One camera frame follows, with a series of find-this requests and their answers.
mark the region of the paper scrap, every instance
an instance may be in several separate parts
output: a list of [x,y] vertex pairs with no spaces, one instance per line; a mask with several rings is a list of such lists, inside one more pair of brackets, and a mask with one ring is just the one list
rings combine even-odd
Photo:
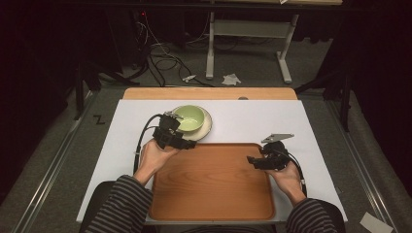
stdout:
[[240,80],[236,77],[235,74],[231,74],[228,76],[223,76],[224,81],[222,84],[227,84],[227,85],[236,85],[237,83],[241,83]]
[[187,76],[186,78],[183,78],[182,80],[185,81],[186,83],[188,83],[189,80],[192,80],[194,77],[196,77],[196,75],[194,75],[194,76]]
[[394,230],[388,224],[372,216],[368,212],[364,214],[360,224],[372,233],[391,233],[392,230]]

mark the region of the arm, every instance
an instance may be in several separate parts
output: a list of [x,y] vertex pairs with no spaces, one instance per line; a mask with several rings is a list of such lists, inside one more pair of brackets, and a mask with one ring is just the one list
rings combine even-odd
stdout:
[[153,199],[152,193],[144,185],[178,152],[176,149],[162,150],[154,140],[148,141],[143,146],[136,173],[133,177],[121,176],[115,182],[108,200],[86,232],[141,232]]
[[335,206],[303,194],[299,173],[292,162],[281,171],[266,170],[266,173],[275,179],[293,205],[286,225],[288,233],[345,232],[342,215]]

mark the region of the striped sleeve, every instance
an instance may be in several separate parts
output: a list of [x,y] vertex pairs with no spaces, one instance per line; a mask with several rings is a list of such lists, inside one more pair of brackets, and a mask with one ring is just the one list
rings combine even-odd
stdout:
[[288,233],[337,232],[324,207],[318,200],[311,198],[306,198],[293,208],[286,229]]
[[121,176],[86,232],[141,232],[152,200],[134,178]]

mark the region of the bowl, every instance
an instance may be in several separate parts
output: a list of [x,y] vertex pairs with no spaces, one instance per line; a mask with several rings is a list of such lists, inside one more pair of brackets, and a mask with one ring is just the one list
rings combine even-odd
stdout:
[[181,123],[178,130],[182,132],[194,132],[199,129],[205,120],[205,114],[203,110],[194,105],[185,105],[176,108],[173,111],[174,114],[179,115],[182,118],[177,118]]

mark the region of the brown tray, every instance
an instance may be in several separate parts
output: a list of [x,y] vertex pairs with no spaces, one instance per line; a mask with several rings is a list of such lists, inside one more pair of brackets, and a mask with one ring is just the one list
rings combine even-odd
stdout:
[[248,163],[257,144],[197,144],[154,176],[155,220],[268,220],[275,208],[267,175]]

